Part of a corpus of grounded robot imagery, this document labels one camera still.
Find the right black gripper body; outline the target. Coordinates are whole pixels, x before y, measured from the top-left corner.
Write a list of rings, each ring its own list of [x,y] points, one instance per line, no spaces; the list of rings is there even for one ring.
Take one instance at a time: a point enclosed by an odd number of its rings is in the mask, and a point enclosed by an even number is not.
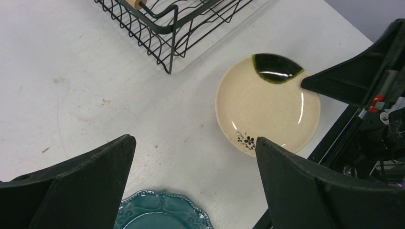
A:
[[[405,156],[405,75],[384,72],[385,81],[367,110],[382,123],[360,132],[358,145],[370,160],[393,160]]]

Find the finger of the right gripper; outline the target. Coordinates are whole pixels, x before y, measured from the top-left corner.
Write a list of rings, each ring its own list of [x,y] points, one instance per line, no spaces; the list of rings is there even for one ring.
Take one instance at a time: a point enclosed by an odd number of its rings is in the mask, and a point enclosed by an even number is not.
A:
[[[405,93],[405,20],[396,19],[365,51],[300,86],[351,105],[372,106],[379,98],[392,106]]]

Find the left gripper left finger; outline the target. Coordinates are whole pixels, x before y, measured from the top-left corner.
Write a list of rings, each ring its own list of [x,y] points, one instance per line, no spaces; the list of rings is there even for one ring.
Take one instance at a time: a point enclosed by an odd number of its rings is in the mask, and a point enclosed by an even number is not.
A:
[[[123,135],[54,166],[1,182],[1,228],[113,228],[135,149],[135,137]]]

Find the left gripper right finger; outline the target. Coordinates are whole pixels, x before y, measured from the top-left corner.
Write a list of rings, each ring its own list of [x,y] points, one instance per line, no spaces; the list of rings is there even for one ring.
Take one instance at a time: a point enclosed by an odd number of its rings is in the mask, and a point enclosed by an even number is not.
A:
[[[259,137],[256,159],[276,229],[402,229],[405,190],[328,169]]]

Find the teal scalloped plate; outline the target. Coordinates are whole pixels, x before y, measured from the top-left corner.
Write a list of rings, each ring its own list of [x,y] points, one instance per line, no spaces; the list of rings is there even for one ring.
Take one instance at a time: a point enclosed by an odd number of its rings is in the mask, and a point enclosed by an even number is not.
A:
[[[121,201],[115,229],[212,229],[208,214],[188,196],[140,190]]]

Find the cream plate with black accent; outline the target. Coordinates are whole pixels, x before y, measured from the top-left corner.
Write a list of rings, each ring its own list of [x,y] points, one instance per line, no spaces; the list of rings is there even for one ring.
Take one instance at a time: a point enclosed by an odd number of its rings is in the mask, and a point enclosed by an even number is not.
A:
[[[255,156],[265,137],[292,153],[313,138],[320,121],[318,93],[303,89],[308,72],[295,61],[253,54],[231,67],[216,92],[215,112],[225,135],[240,151]]]

